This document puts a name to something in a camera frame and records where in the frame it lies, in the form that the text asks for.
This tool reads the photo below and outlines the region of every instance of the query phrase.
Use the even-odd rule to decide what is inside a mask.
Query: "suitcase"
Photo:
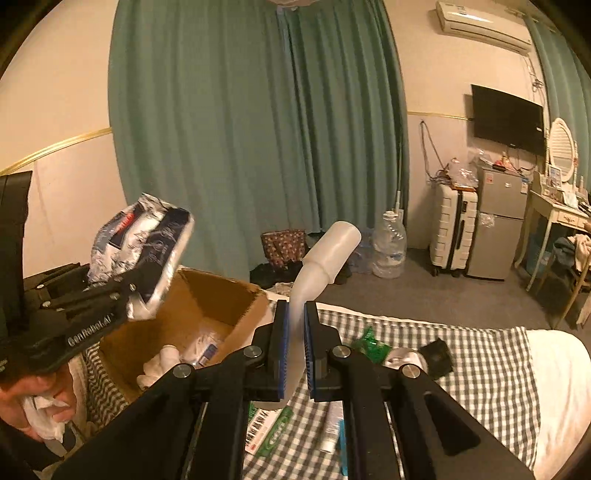
[[[476,223],[476,192],[453,190],[439,184],[435,193],[435,213],[429,253],[435,277],[447,270],[459,277],[466,268]]]

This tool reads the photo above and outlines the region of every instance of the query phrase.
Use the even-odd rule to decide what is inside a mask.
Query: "air conditioner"
[[[445,33],[475,38],[522,55],[531,50],[527,27],[514,20],[445,2],[437,2],[436,9]]]

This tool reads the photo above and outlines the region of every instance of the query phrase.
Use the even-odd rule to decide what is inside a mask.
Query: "curtain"
[[[579,175],[591,189],[591,80],[566,39],[526,17],[544,72],[550,119],[562,118],[579,148]]]
[[[373,227],[408,201],[406,105],[382,0],[278,9],[320,224]]]
[[[117,7],[109,115],[125,196],[191,211],[188,267],[248,279],[262,232],[319,229],[275,12],[263,0]]]

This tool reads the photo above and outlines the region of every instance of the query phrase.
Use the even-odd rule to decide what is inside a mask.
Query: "bolt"
[[[173,375],[177,378],[187,378],[191,375],[193,371],[193,367],[188,364],[178,364],[176,367],[173,368]]]
[[[347,358],[351,354],[351,349],[345,345],[338,345],[333,348],[333,355],[338,358]]]
[[[408,378],[417,378],[421,374],[421,369],[416,365],[404,365],[402,374]]]
[[[244,356],[247,356],[248,358],[256,358],[261,356],[261,353],[261,348],[256,345],[249,345],[244,349]]]

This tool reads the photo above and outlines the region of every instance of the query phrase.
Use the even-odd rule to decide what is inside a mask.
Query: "person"
[[[55,421],[70,421],[76,413],[76,396],[68,364],[48,375],[28,375],[12,384],[0,384],[0,419],[20,430],[28,437],[42,442],[22,409],[22,399],[28,395],[51,396],[66,403],[67,407],[49,407],[47,414]]]

